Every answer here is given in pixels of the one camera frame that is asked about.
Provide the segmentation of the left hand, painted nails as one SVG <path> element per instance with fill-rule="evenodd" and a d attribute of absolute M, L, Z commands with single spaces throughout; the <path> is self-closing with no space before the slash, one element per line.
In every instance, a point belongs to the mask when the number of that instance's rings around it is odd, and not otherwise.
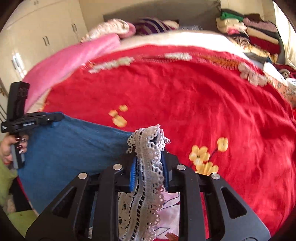
<path fill-rule="evenodd" d="M 11 146 L 17 144 L 16 150 L 20 153 L 25 153 L 28 146 L 28 135 L 23 135 L 17 137 L 15 135 L 6 135 L 6 137 L 1 142 L 1 160 L 5 165 L 10 165 L 13 161 L 11 154 Z"/>

